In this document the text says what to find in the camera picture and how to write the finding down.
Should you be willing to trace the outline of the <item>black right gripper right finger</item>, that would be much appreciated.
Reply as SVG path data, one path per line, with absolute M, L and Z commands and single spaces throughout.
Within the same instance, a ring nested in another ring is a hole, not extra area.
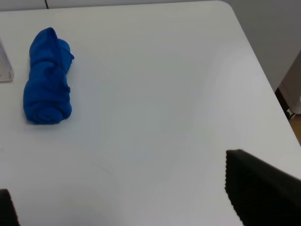
M 301 181 L 244 150 L 226 152 L 225 191 L 245 226 L 301 224 Z

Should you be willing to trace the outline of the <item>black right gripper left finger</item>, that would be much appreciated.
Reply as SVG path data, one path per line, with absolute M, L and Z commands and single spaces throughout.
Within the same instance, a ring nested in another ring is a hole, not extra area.
M 0 226 L 20 226 L 8 189 L 0 190 Z

